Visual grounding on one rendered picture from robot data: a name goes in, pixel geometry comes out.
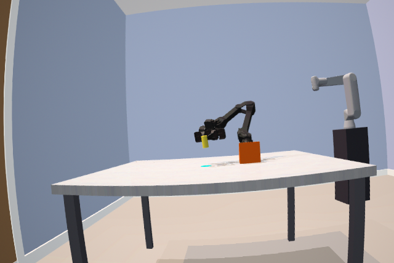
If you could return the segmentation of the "yellow cylinder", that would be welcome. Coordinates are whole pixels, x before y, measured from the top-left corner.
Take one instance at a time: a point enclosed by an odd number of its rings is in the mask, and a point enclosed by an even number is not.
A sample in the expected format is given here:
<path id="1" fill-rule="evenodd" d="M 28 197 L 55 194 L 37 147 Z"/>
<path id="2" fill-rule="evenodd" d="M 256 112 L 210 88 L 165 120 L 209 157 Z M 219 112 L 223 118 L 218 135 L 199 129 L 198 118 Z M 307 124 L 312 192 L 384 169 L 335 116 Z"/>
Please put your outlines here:
<path id="1" fill-rule="evenodd" d="M 203 148 L 209 148 L 207 136 L 201 136 L 201 140 L 202 140 Z"/>

